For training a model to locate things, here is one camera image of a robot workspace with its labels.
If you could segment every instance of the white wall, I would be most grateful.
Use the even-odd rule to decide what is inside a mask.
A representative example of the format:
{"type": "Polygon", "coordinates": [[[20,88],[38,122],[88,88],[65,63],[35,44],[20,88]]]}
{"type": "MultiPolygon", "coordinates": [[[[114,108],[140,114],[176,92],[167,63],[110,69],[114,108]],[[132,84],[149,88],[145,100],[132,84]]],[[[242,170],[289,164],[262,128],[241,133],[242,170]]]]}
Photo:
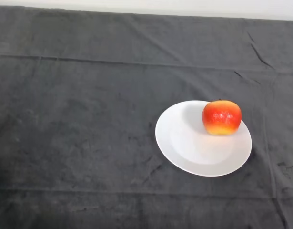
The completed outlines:
{"type": "Polygon", "coordinates": [[[293,0],[0,0],[0,5],[293,20],[293,0]]]}

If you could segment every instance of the tablecloth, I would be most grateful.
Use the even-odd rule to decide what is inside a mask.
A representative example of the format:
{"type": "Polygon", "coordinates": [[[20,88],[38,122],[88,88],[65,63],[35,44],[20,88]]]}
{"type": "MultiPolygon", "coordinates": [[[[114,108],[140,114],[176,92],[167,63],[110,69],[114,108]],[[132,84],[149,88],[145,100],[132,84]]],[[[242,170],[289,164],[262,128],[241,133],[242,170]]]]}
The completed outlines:
{"type": "Polygon", "coordinates": [[[0,7],[0,229],[293,229],[293,21],[0,7]],[[161,113],[232,100],[222,177],[160,152],[161,113]]]}

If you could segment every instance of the white plate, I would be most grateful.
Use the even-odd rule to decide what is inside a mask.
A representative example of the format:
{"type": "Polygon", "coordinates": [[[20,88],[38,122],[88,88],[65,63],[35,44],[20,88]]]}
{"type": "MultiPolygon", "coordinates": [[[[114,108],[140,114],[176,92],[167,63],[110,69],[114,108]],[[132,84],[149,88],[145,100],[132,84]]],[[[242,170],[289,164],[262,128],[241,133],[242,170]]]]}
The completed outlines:
{"type": "Polygon", "coordinates": [[[174,165],[216,177],[239,169],[251,153],[252,141],[243,121],[232,135],[208,134],[202,122],[207,103],[186,101],[171,106],[158,119],[155,134],[160,150],[174,165]]]}

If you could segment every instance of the red apple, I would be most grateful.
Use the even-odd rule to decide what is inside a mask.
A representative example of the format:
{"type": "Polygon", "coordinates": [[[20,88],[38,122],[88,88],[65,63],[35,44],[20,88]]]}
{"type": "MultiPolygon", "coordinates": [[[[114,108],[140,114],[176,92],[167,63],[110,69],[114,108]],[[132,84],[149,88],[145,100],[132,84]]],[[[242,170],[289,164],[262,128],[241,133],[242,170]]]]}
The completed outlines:
{"type": "Polygon", "coordinates": [[[240,126],[241,120],[239,106],[227,100],[210,102],[202,112],[204,127],[211,135],[233,134],[240,126]]]}

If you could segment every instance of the plate rim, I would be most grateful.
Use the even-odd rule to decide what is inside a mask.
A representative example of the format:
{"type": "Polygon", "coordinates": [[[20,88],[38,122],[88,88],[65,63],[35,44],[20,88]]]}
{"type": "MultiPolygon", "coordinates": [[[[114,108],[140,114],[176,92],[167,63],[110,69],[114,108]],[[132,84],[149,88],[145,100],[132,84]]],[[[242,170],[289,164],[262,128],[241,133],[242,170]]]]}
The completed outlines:
{"type": "Polygon", "coordinates": [[[174,163],[172,160],[170,160],[169,159],[169,157],[163,152],[163,150],[162,150],[162,147],[160,146],[160,143],[159,143],[159,141],[158,141],[158,137],[157,137],[157,131],[158,131],[158,122],[160,121],[160,119],[162,118],[162,116],[163,116],[163,114],[165,113],[165,112],[167,112],[170,108],[172,108],[172,107],[174,107],[174,106],[176,106],[176,105],[178,105],[178,104],[182,104],[182,103],[189,103],[189,102],[206,102],[206,103],[210,103],[209,101],[203,101],[203,100],[188,100],[188,101],[182,101],[182,102],[179,102],[179,103],[176,103],[176,104],[174,104],[174,105],[172,105],[172,106],[170,106],[170,107],[168,107],[166,110],[164,110],[162,113],[161,113],[161,115],[160,115],[160,117],[158,118],[158,120],[157,120],[157,122],[156,122],[156,127],[155,127],[155,138],[156,138],[156,142],[157,142],[157,145],[158,145],[158,147],[159,147],[159,149],[160,149],[160,151],[161,151],[161,153],[173,164],[173,165],[175,165],[176,167],[178,167],[178,168],[180,168],[180,169],[182,169],[183,171],[186,171],[186,172],[188,172],[188,173],[191,173],[191,174],[194,174],[194,175],[198,175],[198,176],[202,176],[202,177],[221,177],[221,176],[225,176],[225,175],[228,175],[228,174],[230,174],[230,173],[233,173],[233,172],[235,172],[236,170],[238,170],[239,168],[241,168],[246,162],[247,162],[247,160],[249,159],[249,157],[250,157],[250,155],[251,155],[251,150],[252,150],[252,138],[251,138],[251,134],[250,134],[250,131],[249,131],[249,129],[248,129],[248,127],[247,127],[247,125],[245,124],[245,122],[242,120],[242,123],[245,125],[245,127],[247,128],[247,130],[248,130],[248,134],[249,134],[249,145],[250,145],[250,152],[249,152],[249,154],[248,154],[248,156],[247,156],[247,158],[246,158],[246,160],[242,163],[242,164],[240,164],[236,169],[234,169],[233,171],[230,171],[230,172],[228,172],[228,173],[223,173],[223,174],[220,174],[220,175],[205,175],[205,174],[201,174],[201,173],[195,173],[195,172],[192,172],[192,171],[189,171],[189,170],[187,170],[187,169],[185,169],[185,168],[183,168],[183,167],[181,167],[181,166],[179,166],[179,165],[177,165],[176,163],[174,163]]]}

